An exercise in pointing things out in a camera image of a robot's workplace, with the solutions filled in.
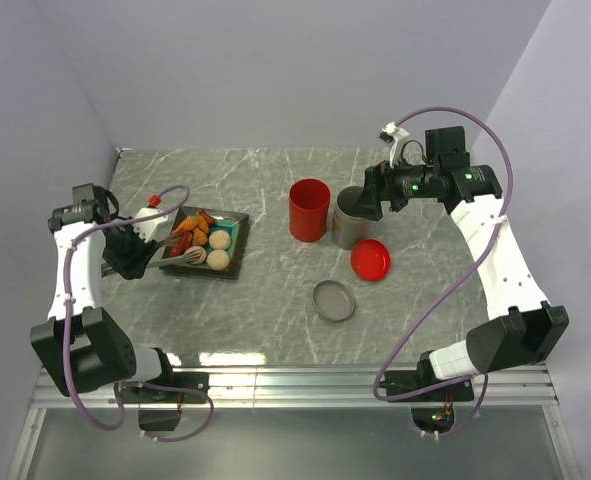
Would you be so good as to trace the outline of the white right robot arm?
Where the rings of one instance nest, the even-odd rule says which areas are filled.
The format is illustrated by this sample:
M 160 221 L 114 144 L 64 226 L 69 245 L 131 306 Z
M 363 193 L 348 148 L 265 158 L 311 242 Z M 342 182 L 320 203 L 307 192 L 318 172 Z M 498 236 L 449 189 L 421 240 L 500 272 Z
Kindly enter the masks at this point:
M 412 199 L 437 200 L 468 246 L 487 304 L 486 323 L 429 353 L 429 366 L 416 376 L 419 393 L 436 400 L 453 378 L 544 362 L 569 325 L 568 313 L 537 285 L 507 219 L 508 194 L 490 166 L 472 164 L 463 127 L 426 131 L 416 165 L 403 155 L 411 141 L 406 130 L 390 123 L 380 137 L 390 157 L 366 169 L 355 214 L 379 221 L 383 202 L 398 212 Z

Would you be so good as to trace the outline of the orange fried food pieces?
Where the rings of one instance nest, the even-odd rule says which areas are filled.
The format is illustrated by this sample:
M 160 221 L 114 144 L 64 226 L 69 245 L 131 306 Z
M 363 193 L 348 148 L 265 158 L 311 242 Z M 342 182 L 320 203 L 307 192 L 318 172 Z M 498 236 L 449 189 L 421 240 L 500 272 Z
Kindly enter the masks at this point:
M 181 236 L 181 245 L 188 249 L 192 246 L 202 247 L 208 242 L 208 234 L 211 224 L 201 214 L 186 217 L 173 231 L 174 235 Z

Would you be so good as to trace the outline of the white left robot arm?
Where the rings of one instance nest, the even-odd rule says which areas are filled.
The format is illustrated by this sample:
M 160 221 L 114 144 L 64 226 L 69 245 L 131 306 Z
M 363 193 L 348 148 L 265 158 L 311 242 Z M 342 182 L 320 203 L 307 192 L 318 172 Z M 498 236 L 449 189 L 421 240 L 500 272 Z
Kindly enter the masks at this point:
M 30 343 L 63 396 L 88 393 L 122 381 L 141 381 L 155 402 L 171 399 L 178 379 L 159 348 L 138 349 L 103 306 L 102 271 L 140 279 L 161 246 L 169 222 L 154 195 L 133 217 L 92 183 L 73 188 L 72 204 L 55 209 L 48 228 L 58 260 L 53 302 L 45 323 L 32 327 Z

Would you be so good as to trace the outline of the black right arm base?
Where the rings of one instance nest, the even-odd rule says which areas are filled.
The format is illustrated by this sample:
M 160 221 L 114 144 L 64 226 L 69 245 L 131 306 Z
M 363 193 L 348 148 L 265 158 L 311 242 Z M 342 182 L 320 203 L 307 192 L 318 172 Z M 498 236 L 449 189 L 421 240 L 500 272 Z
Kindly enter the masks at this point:
M 417 366 L 414 370 L 393 369 L 376 377 L 373 385 L 376 399 L 387 403 L 408 403 L 412 428 L 422 437 L 439 440 L 460 430 L 479 410 L 458 423 L 455 411 L 457 402 L 475 399 L 473 378 L 464 376 L 439 380 L 429 367 Z

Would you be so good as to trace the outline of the red sausage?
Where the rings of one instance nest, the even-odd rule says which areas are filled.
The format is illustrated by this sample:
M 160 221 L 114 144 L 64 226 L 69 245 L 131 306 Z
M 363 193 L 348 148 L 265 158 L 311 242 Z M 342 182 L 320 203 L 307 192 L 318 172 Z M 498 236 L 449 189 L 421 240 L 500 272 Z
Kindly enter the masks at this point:
M 216 220 L 215 220 L 215 219 L 214 219 L 214 218 L 213 218 L 211 215 L 209 215 L 209 214 L 208 214 L 208 213 L 207 213 L 205 210 L 203 210 L 203 209 L 199 209 L 199 210 L 198 210 L 198 212 L 197 212 L 197 214 L 198 214 L 198 215 L 199 215 L 201 218 L 203 218 L 203 219 L 204 219 L 204 221 L 206 222 L 206 224 L 207 224 L 209 227 L 213 227 L 213 226 L 216 224 Z

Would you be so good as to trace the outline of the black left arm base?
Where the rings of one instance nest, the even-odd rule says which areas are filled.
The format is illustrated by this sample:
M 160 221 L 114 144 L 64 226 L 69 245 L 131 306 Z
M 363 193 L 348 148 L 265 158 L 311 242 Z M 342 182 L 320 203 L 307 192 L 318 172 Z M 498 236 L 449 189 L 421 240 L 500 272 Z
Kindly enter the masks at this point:
M 130 381 L 118 387 L 124 405 L 138 406 L 138 425 L 144 436 L 151 439 L 173 433 L 190 406 L 209 408 L 205 420 L 190 434 L 192 438 L 211 423 L 214 404 L 209 390 L 209 374 L 204 372 L 174 372 L 168 384 Z

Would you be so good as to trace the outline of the steel serving tongs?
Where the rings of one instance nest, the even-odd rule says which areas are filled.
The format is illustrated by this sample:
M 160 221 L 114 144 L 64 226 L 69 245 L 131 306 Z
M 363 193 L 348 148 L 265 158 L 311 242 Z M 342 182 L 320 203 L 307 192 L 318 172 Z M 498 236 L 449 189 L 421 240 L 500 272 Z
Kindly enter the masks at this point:
M 126 280 L 140 279 L 150 268 L 161 268 L 166 266 L 189 265 L 187 251 L 184 249 L 180 254 L 168 255 L 167 257 L 154 260 L 153 257 L 158 250 L 169 247 L 175 251 L 181 245 L 181 240 L 175 237 L 167 245 L 162 246 L 154 243 L 152 247 L 146 247 L 139 254 L 127 259 L 124 255 L 118 256 L 115 253 L 108 253 L 108 262 L 101 267 L 101 277 L 117 274 Z

